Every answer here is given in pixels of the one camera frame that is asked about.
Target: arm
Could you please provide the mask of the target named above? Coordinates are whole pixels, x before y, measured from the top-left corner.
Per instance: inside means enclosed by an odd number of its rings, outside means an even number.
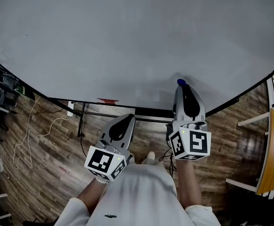
[[[78,198],[69,200],[55,226],[86,226],[105,187],[94,179]]]
[[[100,183],[96,179],[93,179],[93,181],[88,186],[86,186],[86,188],[77,197],[86,205],[90,214],[92,214],[95,210],[99,198],[103,193],[106,185],[107,184]]]
[[[192,161],[176,160],[176,167],[182,207],[185,209],[191,205],[202,205],[202,193],[194,174]]]

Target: blue tip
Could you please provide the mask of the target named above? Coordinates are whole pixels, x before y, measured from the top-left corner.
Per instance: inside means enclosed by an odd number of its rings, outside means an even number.
[[[181,85],[181,86],[186,86],[186,82],[183,80],[183,79],[178,79],[178,85]]]

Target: black logo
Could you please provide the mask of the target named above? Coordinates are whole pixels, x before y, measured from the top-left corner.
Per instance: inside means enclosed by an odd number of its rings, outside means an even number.
[[[105,217],[108,217],[108,218],[117,218],[116,215],[110,215],[110,214],[107,214],[107,215],[104,215]]]
[[[175,133],[172,137],[170,137],[170,141],[175,156],[185,152],[179,132]]]
[[[106,175],[100,174],[100,173],[98,173],[98,172],[96,172],[96,171],[92,171],[92,170],[90,170],[90,169],[89,169],[89,171],[90,171],[91,173],[93,173],[95,176],[98,176],[98,177],[100,177],[100,178],[109,180],[109,178],[108,178]]]
[[[100,150],[95,150],[88,167],[107,173],[113,155]]]
[[[124,160],[116,167],[116,169],[112,172],[111,176],[113,177],[113,179],[115,179],[119,173],[124,169],[125,167],[125,163]]]
[[[196,160],[199,158],[202,158],[204,156],[198,156],[198,155],[187,155],[187,156],[183,156],[180,159],[185,159],[185,160]]]
[[[207,134],[197,131],[190,131],[190,152],[208,152]]]

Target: forearm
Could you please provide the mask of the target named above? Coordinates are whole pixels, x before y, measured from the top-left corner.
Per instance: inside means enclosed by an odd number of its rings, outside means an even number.
[[[84,202],[90,214],[92,214],[95,210],[105,187],[106,184],[100,183],[96,179],[93,179],[93,181],[77,197],[82,202]]]
[[[192,161],[176,160],[176,166],[182,207],[202,205],[202,193],[193,170]]]

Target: power strip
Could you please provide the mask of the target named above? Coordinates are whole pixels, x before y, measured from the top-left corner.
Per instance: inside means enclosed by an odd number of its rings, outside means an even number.
[[[69,102],[68,102],[68,107],[71,108],[72,110],[74,110],[74,102],[69,101]],[[67,116],[72,117],[72,116],[73,116],[73,113],[70,112],[70,111],[68,111],[68,112],[67,112]]]

